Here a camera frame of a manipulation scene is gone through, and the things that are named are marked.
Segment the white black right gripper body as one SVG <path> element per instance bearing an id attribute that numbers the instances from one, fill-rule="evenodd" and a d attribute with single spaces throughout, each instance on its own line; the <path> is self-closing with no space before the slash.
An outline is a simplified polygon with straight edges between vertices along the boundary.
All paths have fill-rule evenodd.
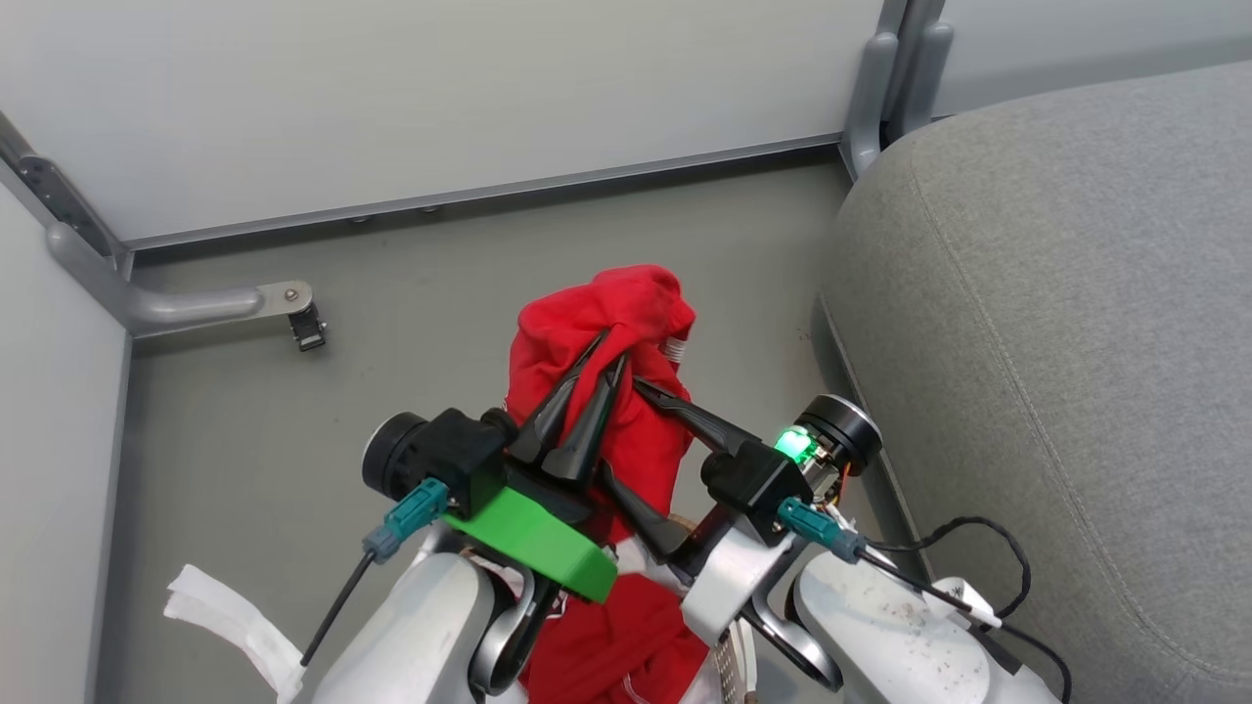
<path id="1" fill-rule="evenodd" d="M 677 566 L 692 577 L 684 596 L 684 621 L 707 646 L 722 640 L 732 621 L 747 619 L 774 646 L 793 646 L 794 629 L 767 604 L 772 588 L 795 560 L 795 535 L 782 532 L 770 547 L 745 516 L 710 509 L 692 532 L 692 547 Z"/>

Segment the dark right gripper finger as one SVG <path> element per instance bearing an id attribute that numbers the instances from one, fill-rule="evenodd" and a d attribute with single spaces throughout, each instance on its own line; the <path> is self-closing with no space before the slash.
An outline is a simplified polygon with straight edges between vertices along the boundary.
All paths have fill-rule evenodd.
<path id="1" fill-rule="evenodd" d="M 711 453 L 736 455 L 745 443 L 760 443 L 761 440 L 739 428 L 725 418 L 719 418 L 715 413 L 702 410 L 681 396 L 671 395 L 660 386 L 634 377 L 632 387 L 654 410 L 657 410 L 664 418 L 672 418 L 679 422 L 689 433 L 694 435 Z"/>
<path id="2" fill-rule="evenodd" d="M 608 460 L 598 460 L 598 489 L 608 500 L 613 516 L 644 542 L 654 561 L 671 567 L 694 566 L 697 542 L 694 527 L 684 517 L 662 515 L 654 509 L 613 475 Z"/>

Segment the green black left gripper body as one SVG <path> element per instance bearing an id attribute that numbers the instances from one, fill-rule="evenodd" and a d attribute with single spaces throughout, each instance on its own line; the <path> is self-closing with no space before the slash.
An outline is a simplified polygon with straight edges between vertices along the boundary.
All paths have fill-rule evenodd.
<path id="1" fill-rule="evenodd" d="M 567 593 L 603 604 L 618 576 L 612 557 L 545 505 L 511 487 L 507 481 L 516 475 L 540 487 L 555 486 L 531 463 L 516 460 L 447 460 L 444 521 Z"/>

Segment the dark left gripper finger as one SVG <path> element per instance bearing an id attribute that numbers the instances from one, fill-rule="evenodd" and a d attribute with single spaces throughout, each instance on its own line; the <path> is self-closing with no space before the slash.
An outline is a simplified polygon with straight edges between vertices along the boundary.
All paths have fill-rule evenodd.
<path id="1" fill-rule="evenodd" d="M 568 410 L 571 410 L 575 387 L 591 361 L 592 353 L 598 351 L 607 334 L 607 329 L 601 329 L 596 334 L 587 348 L 577 357 L 571 370 L 558 380 L 558 383 L 547 393 L 537 410 L 530 415 L 530 418 L 526 418 L 517 438 L 515 438 L 515 443 L 510 446 L 513 458 L 523 463 L 545 463 L 547 455 L 566 441 L 567 435 L 563 435 L 563 428 L 568 420 Z M 596 375 L 598 373 L 591 375 L 595 385 Z"/>
<path id="2" fill-rule="evenodd" d="M 627 355 L 596 375 L 596 385 L 585 410 L 558 448 L 545 458 L 545 474 L 558 482 L 592 482 L 601 458 L 603 433 L 620 392 Z"/>

